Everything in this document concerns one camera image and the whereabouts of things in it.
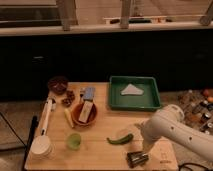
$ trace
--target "black wall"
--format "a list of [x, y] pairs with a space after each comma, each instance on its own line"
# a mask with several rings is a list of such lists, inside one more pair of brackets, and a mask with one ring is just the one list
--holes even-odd
[[0, 37], [0, 97], [42, 99], [55, 75], [153, 76], [160, 91], [213, 86], [212, 30]]

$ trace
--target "green tray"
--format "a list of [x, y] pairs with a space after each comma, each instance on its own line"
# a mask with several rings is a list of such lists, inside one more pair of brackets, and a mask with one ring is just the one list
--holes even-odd
[[[142, 89], [142, 95], [121, 95], [128, 85]], [[158, 88], [153, 77], [111, 76], [109, 84], [109, 106], [118, 110], [155, 111], [161, 108]]]

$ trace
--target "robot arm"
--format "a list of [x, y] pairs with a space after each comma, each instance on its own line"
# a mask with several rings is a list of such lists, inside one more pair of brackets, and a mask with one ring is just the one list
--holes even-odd
[[180, 121], [184, 114], [180, 107], [168, 105], [158, 110], [151, 119], [142, 123], [143, 151], [145, 153], [154, 146], [154, 143], [164, 136], [198, 155], [213, 162], [213, 136], [192, 129]]

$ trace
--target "orange bowl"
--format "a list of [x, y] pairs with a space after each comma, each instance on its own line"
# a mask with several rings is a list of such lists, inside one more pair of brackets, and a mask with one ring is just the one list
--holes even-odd
[[81, 122], [78, 120], [83, 106], [84, 106], [84, 103], [80, 103], [80, 104], [76, 105], [71, 112], [71, 116], [72, 116], [74, 123], [76, 123], [77, 125], [88, 126], [95, 122], [96, 117], [97, 117], [97, 108], [96, 108], [96, 105], [93, 104], [89, 118], [88, 118], [87, 122], [84, 123], [84, 122]]

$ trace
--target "green pepper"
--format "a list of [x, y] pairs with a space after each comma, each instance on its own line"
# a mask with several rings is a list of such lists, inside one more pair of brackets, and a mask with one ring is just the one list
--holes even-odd
[[110, 143], [110, 144], [114, 144], [114, 145], [119, 145], [119, 144], [126, 144], [130, 141], [132, 141], [134, 138], [134, 135], [133, 134], [128, 134], [120, 139], [117, 139], [117, 140], [111, 140], [110, 138], [107, 138], [107, 141]]

